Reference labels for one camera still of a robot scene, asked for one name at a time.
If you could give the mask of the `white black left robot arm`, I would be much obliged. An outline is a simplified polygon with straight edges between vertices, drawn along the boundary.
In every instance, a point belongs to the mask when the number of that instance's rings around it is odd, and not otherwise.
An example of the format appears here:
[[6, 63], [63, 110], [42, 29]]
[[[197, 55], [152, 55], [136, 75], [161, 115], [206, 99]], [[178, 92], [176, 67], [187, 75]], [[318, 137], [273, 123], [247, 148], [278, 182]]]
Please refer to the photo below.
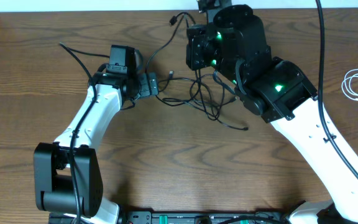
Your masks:
[[108, 62], [86, 72], [86, 98], [68, 127], [34, 151], [35, 204], [51, 223], [125, 223], [117, 203], [103, 196], [97, 149], [124, 103], [156, 96], [155, 73], [143, 73], [139, 50], [112, 45]]

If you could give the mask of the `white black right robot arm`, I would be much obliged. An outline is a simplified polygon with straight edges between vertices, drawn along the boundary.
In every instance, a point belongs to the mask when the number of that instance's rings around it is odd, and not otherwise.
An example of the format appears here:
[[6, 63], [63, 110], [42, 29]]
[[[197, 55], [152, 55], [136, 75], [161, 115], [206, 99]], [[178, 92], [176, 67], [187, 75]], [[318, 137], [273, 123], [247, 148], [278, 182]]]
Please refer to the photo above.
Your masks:
[[297, 148], [330, 194], [326, 202], [299, 204], [283, 222], [358, 223], [358, 156], [330, 120], [322, 84], [272, 56], [263, 22], [248, 5], [199, 0], [198, 7], [207, 23], [187, 30], [189, 68], [213, 67], [232, 82], [244, 107]]

